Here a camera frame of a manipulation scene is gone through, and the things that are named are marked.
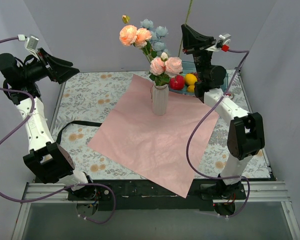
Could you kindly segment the blue flower stem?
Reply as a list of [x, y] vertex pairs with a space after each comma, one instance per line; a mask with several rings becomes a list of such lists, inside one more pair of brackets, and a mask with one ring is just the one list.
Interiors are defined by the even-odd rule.
[[160, 57], [162, 53], [166, 53], [168, 57], [171, 56], [164, 38], [168, 35], [168, 29], [166, 26], [155, 27], [153, 21], [144, 19], [140, 22], [140, 27], [150, 31], [152, 37], [149, 40], [151, 44], [151, 54], [154, 57]]

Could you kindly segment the pink flower stem with bud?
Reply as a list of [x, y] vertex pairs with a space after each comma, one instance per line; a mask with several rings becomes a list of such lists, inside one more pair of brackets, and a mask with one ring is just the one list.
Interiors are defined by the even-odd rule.
[[[184, 22], [185, 25], [188, 23], [188, 19], [191, 14], [192, 5], [193, 5], [193, 0], [190, 0], [189, 5], [188, 5], [188, 10], [186, 13], [186, 17], [185, 17], [185, 22]], [[178, 57], [180, 57], [180, 55], [181, 55], [182, 46], [183, 46], [183, 37], [181, 37], [181, 40], [180, 40], [178, 55], [177, 55]]]

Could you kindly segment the white pink flower stem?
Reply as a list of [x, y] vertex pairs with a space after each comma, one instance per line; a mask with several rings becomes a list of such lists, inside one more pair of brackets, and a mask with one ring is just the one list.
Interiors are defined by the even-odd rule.
[[179, 57], [168, 57], [163, 52], [160, 57], [155, 57], [150, 62], [149, 78], [155, 86], [165, 86], [170, 79], [183, 72], [182, 60]]

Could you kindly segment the white ribbed vase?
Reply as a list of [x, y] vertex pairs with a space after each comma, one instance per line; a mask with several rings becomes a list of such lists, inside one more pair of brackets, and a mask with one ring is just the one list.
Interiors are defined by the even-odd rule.
[[157, 116], [163, 116], [168, 107], [169, 87], [168, 84], [151, 88], [152, 112]]

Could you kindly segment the black ribbon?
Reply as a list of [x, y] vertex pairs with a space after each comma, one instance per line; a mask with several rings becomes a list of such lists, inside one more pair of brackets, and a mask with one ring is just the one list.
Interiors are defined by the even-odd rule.
[[102, 123], [100, 122], [92, 122], [92, 121], [84, 121], [84, 120], [73, 120], [67, 123], [59, 132], [56, 138], [56, 142], [60, 145], [62, 140], [63, 131], [70, 125], [80, 125], [80, 126], [88, 126], [88, 127], [97, 127], [99, 128]]

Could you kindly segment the peach flower stem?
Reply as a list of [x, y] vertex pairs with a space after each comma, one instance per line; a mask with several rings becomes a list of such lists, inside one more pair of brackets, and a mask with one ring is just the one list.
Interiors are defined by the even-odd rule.
[[142, 53], [150, 63], [154, 59], [154, 50], [150, 43], [153, 34], [147, 28], [137, 28], [136, 26], [131, 25], [130, 17], [128, 15], [122, 15], [121, 19], [125, 26], [119, 32], [120, 42], [126, 47], [134, 46], [135, 48], [142, 50]]

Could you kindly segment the purple pink wrapping paper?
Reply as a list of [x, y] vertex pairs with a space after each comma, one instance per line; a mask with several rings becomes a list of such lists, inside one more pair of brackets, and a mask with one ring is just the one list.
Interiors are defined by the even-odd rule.
[[174, 92], [166, 113], [155, 115], [152, 85], [134, 75], [88, 146], [185, 198], [219, 116], [199, 99]]

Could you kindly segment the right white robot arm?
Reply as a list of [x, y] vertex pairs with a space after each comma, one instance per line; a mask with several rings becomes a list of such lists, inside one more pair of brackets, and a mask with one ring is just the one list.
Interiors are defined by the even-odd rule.
[[227, 71], [213, 65], [212, 55], [217, 51], [230, 51], [230, 34], [220, 35], [219, 40], [195, 31], [187, 24], [181, 25], [183, 52], [192, 55], [198, 82], [194, 85], [195, 97], [216, 112], [229, 126], [227, 148], [229, 156], [224, 169], [212, 183], [202, 184], [200, 194], [204, 200], [227, 199], [244, 192], [243, 172], [248, 162], [265, 147], [263, 118], [250, 113], [234, 103], [227, 90], [222, 90]]

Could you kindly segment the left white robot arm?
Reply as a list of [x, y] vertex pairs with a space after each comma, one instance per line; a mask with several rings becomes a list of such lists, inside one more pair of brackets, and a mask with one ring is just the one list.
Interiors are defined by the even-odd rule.
[[44, 104], [37, 82], [45, 77], [62, 84], [78, 74], [73, 63], [47, 53], [39, 48], [36, 56], [28, 55], [22, 62], [10, 53], [0, 54], [0, 72], [5, 80], [3, 86], [10, 92], [8, 98], [27, 122], [29, 153], [23, 157], [25, 165], [44, 184], [62, 183], [71, 188], [78, 198], [91, 200], [97, 189], [91, 178], [75, 169], [68, 152], [54, 141], [44, 115]]

